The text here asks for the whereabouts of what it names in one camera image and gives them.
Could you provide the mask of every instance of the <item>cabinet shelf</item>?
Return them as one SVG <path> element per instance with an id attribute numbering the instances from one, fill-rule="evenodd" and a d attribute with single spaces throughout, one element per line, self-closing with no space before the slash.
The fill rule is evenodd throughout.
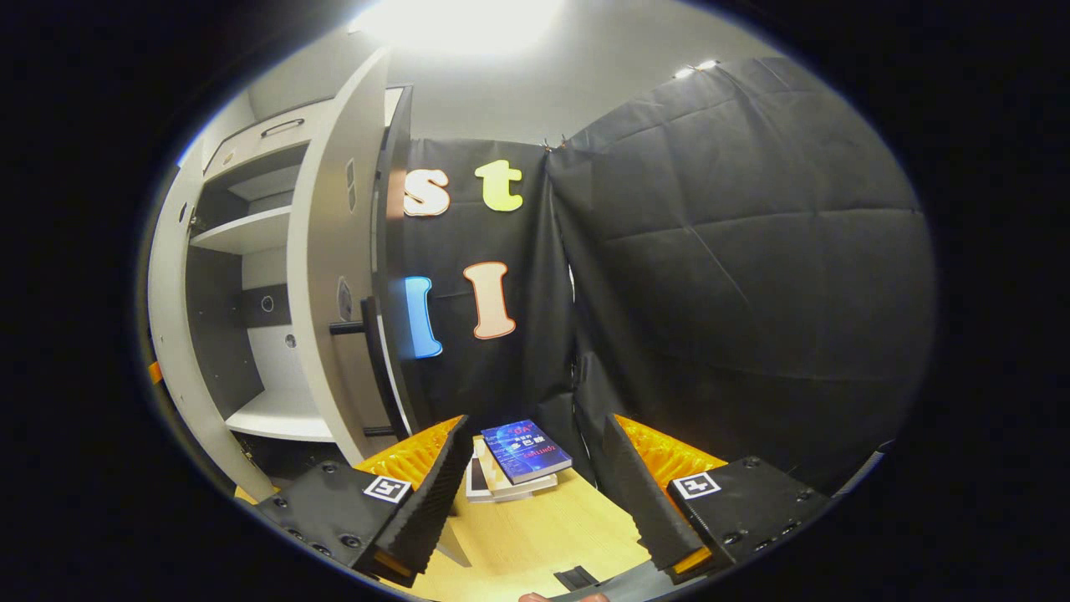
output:
<path id="1" fill-rule="evenodd" d="M 333 443 L 326 422 L 307 391 L 265 389 L 227 419 L 239 433 L 293 442 Z"/>
<path id="2" fill-rule="evenodd" d="M 286 246 L 290 227 L 290 206 L 269 209 L 197 234 L 189 244 L 233 254 Z"/>

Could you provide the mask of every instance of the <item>black curtain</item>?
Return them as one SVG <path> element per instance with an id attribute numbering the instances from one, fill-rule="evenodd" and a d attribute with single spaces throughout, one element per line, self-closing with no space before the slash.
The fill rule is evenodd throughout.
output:
<path id="1" fill-rule="evenodd" d="M 721 65 L 614 109 L 547 171 L 597 473 L 611 412 L 826 493 L 895 437 L 932 343 L 933 254 L 840 96 L 786 59 Z"/>

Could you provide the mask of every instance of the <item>letter s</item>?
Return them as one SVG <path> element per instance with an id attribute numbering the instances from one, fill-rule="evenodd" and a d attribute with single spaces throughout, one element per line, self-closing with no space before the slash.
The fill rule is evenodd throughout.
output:
<path id="1" fill-rule="evenodd" d="M 404 176 L 406 215 L 439 215 L 449 207 L 449 192 L 440 186 L 449 183 L 441 169 L 413 169 Z"/>

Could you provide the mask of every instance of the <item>cabinet door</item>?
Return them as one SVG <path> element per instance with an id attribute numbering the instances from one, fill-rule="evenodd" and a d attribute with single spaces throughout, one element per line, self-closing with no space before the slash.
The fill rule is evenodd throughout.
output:
<path id="1" fill-rule="evenodd" d="M 187 156 L 200 156 L 198 140 Z M 189 217 L 203 176 L 190 159 L 179 171 L 156 222 L 149 254 L 149 327 L 164 383 L 182 420 L 209 457 L 255 499 L 275 493 L 268 477 L 242 453 L 224 425 L 201 374 L 189 336 L 186 309 L 186 257 Z"/>
<path id="2" fill-rule="evenodd" d="M 374 416 L 382 402 L 365 336 L 332 337 L 328 327 L 360 321 L 360 300 L 371 294 L 371 194 L 385 129 L 387 52 L 376 51 L 342 86 L 309 143 L 287 241 L 297 355 L 312 400 L 351 464 L 370 456 L 363 429 L 385 425 L 364 425 L 362 416 Z M 339 299 L 345 295 L 348 304 Z"/>

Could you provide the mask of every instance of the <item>blue book cover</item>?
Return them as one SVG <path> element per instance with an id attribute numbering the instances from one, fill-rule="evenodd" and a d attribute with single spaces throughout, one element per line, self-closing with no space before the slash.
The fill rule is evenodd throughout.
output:
<path id="1" fill-rule="evenodd" d="M 483 431 L 483 438 L 514 485 L 572 466 L 572 459 L 531 420 Z"/>

